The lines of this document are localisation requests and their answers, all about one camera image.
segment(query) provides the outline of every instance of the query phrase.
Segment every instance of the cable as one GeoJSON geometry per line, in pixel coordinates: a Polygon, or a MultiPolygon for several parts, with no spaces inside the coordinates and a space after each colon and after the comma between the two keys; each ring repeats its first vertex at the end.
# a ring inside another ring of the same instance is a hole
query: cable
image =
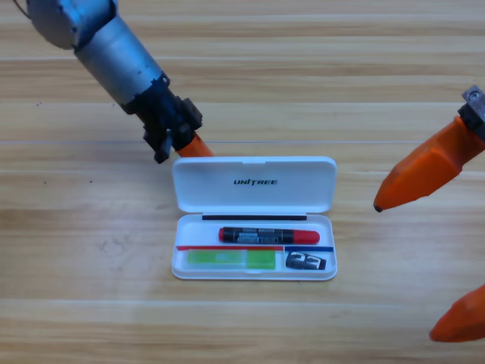
{"type": "Polygon", "coordinates": [[[14,2],[14,4],[18,7],[18,10],[20,10],[22,12],[23,15],[25,15],[27,17],[27,19],[30,19],[30,16],[28,15],[28,13],[20,6],[20,4],[18,3],[17,0],[12,0],[14,2]]]}

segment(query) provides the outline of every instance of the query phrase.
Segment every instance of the green eraser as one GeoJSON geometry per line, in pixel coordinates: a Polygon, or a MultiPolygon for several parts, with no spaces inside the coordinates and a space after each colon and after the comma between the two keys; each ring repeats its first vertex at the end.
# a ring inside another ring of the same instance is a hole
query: green eraser
{"type": "Polygon", "coordinates": [[[276,252],[274,250],[248,250],[247,269],[276,269],[276,252]]]}
{"type": "Polygon", "coordinates": [[[242,250],[189,250],[187,262],[202,265],[242,264],[242,250]]]}

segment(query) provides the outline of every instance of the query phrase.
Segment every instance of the metal screw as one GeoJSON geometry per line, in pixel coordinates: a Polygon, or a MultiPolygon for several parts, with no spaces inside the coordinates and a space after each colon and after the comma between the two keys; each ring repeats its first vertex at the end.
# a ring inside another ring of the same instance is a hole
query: metal screw
{"type": "Polygon", "coordinates": [[[470,93],[470,95],[468,95],[468,100],[472,101],[478,99],[479,96],[480,93],[478,91],[473,91],[472,93],[470,93]]]}

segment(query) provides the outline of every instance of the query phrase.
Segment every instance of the wooden surface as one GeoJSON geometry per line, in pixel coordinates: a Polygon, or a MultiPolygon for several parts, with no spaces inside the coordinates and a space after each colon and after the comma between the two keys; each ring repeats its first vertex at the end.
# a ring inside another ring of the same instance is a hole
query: wooden surface
{"type": "Polygon", "coordinates": [[[485,158],[377,214],[387,172],[485,86],[483,0],[120,0],[217,155],[339,165],[339,274],[193,282],[170,270],[171,162],[0,0],[0,361],[483,363],[427,337],[485,283],[485,158]]]}

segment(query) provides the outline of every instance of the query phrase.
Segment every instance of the unitree logo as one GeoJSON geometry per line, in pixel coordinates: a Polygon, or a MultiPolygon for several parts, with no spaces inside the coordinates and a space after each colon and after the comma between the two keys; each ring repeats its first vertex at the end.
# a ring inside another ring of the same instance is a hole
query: unitree logo
{"type": "Polygon", "coordinates": [[[234,184],[248,184],[254,186],[255,184],[278,184],[278,180],[235,180],[234,184]]]}

